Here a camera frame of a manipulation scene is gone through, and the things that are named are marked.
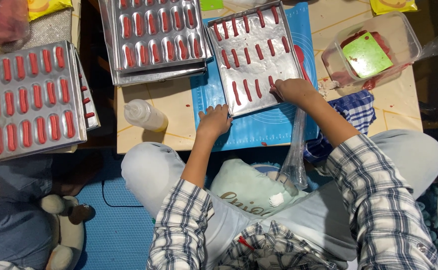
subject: shirt button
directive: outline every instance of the shirt button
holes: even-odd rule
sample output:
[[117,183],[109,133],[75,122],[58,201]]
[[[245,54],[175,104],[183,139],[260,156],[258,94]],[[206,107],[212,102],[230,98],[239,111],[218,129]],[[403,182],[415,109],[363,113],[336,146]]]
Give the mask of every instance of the shirt button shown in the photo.
[[417,248],[420,250],[420,252],[426,252],[426,246],[424,246],[423,243],[418,243]]

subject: plush toy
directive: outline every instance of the plush toy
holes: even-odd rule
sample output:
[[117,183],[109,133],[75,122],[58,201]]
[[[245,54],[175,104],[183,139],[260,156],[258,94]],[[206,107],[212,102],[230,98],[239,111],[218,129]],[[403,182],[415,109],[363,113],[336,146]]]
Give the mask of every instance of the plush toy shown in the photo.
[[48,195],[41,199],[41,208],[49,213],[52,241],[46,270],[72,270],[78,263],[84,244],[83,221],[90,218],[92,208],[79,205],[72,196]]

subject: table surface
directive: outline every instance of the table surface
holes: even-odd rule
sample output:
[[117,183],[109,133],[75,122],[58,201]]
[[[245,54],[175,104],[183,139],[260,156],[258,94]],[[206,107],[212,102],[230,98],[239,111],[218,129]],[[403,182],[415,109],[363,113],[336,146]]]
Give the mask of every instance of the table surface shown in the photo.
[[[203,11],[203,18],[222,17],[248,9],[224,3],[223,9]],[[340,30],[372,18],[367,0],[320,0],[309,2],[312,45],[319,83],[329,79],[321,59],[322,52]],[[369,136],[390,129],[422,131],[419,105],[412,67],[399,78],[372,90],[377,120],[369,128]],[[330,90],[327,100],[347,95]],[[151,132],[130,125],[124,118],[124,105],[133,99],[148,101],[165,113],[169,125],[165,132]],[[160,142],[174,150],[191,150],[196,137],[191,87],[188,78],[163,83],[145,83],[117,88],[117,152],[125,154],[134,145]]]
[[[72,20],[71,20],[71,42],[74,46],[78,47],[79,43],[79,16],[81,10],[81,0],[71,0],[73,10],[72,10]],[[61,149],[52,150],[48,153],[72,153],[78,148],[77,144],[67,146]]]

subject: blue foam mat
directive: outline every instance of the blue foam mat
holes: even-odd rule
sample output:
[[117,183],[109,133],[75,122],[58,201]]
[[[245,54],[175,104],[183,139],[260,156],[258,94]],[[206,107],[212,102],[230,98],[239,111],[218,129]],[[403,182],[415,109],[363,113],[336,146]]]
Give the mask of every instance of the blue foam mat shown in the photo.
[[[304,52],[304,68],[312,84],[317,89],[317,75],[315,72],[314,51],[312,49],[311,25],[309,23],[309,9],[306,2],[298,3],[286,10],[287,20],[294,44],[299,45]],[[194,117],[196,128],[199,125],[198,113],[205,111],[209,106],[224,104],[219,70],[216,60],[208,62],[208,71],[201,76],[191,77]],[[213,151],[233,150],[249,147],[260,147],[263,142],[267,145],[290,143],[292,122],[296,107],[288,103],[281,103],[245,116],[234,118],[230,132],[219,137]],[[317,138],[319,128],[307,117],[304,139]]]
[[86,241],[75,269],[145,269],[154,224],[144,208],[113,208],[104,203],[102,180],[109,204],[140,205],[125,187],[122,160],[114,160],[110,151],[102,153],[104,168],[77,196],[80,203],[93,206],[95,216],[85,223]]

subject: light blue jeans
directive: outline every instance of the light blue jeans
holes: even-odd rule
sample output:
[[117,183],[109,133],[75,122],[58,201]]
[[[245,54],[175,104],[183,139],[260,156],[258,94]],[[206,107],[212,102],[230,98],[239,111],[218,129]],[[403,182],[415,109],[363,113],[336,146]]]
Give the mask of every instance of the light blue jeans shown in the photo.
[[51,163],[43,155],[0,162],[0,261],[45,266],[51,229],[35,201],[51,191]]
[[[390,130],[371,137],[396,164],[418,198],[438,175],[438,142],[410,130]],[[129,150],[121,164],[127,188],[151,216],[180,178],[184,162],[170,147],[141,143]],[[260,222],[269,230],[271,220],[285,225],[298,237],[327,255],[341,268],[356,258],[356,242],[350,235],[349,216],[334,181],[300,198],[289,208],[269,218],[242,211],[211,194],[215,214],[205,232],[206,269],[213,268],[232,239],[251,224]]]

